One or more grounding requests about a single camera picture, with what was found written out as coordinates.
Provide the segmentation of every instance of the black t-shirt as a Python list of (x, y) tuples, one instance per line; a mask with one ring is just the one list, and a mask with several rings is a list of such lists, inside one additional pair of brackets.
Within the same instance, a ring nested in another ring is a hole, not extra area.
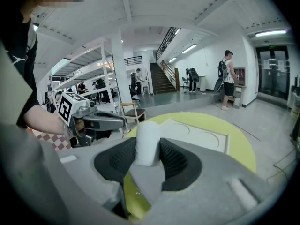
[(80, 88), (81, 90), (84, 90), (84, 89), (85, 89), (85, 85), (84, 85), (84, 84), (79, 84), (79, 85), (78, 85), (78, 88)]
[(9, 30), (1, 30), (1, 40), (13, 65), (24, 78), (26, 83), (32, 88), (32, 94), (27, 100), (17, 125), (26, 127), (23, 116), (34, 105), (39, 105), (37, 99), (37, 87), (34, 80), (33, 68), (37, 54), (38, 39), (32, 49), (27, 52), (28, 31), (30, 21), (23, 23), (23, 16), (18, 11), (9, 18)]

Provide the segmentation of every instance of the black shorts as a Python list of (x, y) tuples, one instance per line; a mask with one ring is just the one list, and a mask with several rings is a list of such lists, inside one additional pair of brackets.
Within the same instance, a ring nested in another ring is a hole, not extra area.
[(227, 96), (233, 96), (234, 94), (234, 83), (224, 82), (224, 92)]

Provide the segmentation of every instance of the baseball cap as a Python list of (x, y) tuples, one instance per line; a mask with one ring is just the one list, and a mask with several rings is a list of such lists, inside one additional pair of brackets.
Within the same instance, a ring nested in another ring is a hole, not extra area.
[(233, 53), (232, 53), (231, 51), (226, 50), (224, 54), (225, 54), (225, 56), (227, 56), (227, 55), (230, 54), (230, 53), (233, 55)]

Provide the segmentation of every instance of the white tank top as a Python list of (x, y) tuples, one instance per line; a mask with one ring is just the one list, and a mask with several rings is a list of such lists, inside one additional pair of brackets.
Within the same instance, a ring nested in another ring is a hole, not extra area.
[(227, 61), (225, 61), (225, 60), (226, 60), (226, 58), (223, 59), (223, 62), (226, 64), (227, 71), (228, 71), (228, 76), (224, 79), (224, 82), (226, 82), (226, 83), (234, 83), (233, 76), (231, 75), (230, 69), (228, 67), (228, 64), (231, 62), (231, 60), (227, 60)]

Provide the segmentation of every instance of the white cylinder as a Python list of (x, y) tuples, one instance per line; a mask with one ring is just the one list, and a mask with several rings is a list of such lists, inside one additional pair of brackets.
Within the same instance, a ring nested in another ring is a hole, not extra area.
[(159, 162), (159, 125), (153, 121), (137, 127), (135, 165), (153, 166)]

